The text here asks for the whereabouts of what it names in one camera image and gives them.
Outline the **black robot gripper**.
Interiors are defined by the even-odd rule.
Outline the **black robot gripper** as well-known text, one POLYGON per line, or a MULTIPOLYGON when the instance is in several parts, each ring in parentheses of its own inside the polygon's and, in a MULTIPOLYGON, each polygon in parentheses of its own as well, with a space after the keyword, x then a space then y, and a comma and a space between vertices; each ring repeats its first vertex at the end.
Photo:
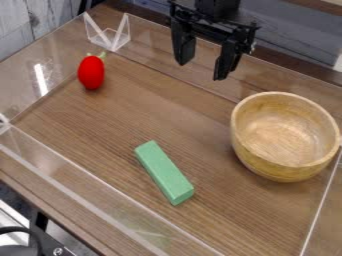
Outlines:
POLYGON ((240 2, 168 0, 172 49, 177 64, 183 66, 192 60, 196 36, 223 43, 215 61, 215 81, 224 80, 235 71, 241 52, 249 54, 255 49, 255 35, 260 25, 239 10, 240 2))

